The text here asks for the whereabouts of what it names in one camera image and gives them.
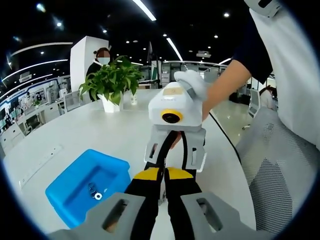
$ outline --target camera lens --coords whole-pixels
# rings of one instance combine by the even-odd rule
[[[165,113],[162,115],[162,119],[168,124],[176,124],[180,121],[180,117],[173,113]]]

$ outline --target white glove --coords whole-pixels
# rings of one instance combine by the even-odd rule
[[[202,102],[207,100],[207,83],[198,72],[194,70],[176,71],[174,79],[177,82],[183,81],[188,83]]]

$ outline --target black ceiling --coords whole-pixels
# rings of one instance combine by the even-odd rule
[[[242,0],[142,0],[156,17],[151,21],[132,0],[43,0],[46,12],[38,11],[38,1],[6,1],[10,22],[2,36],[1,77],[42,62],[69,59],[72,45],[53,45],[29,49],[12,57],[15,51],[54,42],[73,42],[84,36],[108,39],[111,57],[132,57],[147,64],[148,43],[162,60],[179,60],[163,34],[175,43],[186,61],[200,61],[198,51],[209,51],[206,62],[219,63],[232,56],[243,37],[249,11]],[[37,76],[69,73],[69,62],[49,63],[28,71]],[[0,96],[19,84],[20,72],[0,86]]]

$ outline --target yellow camera ring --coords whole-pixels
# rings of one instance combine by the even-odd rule
[[[161,117],[168,124],[177,124],[184,118],[182,113],[175,109],[164,109],[161,112]]]

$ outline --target floor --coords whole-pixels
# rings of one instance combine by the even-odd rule
[[[242,128],[252,122],[252,118],[248,115],[248,107],[241,103],[226,100],[213,109],[233,145],[237,145],[245,132]]]

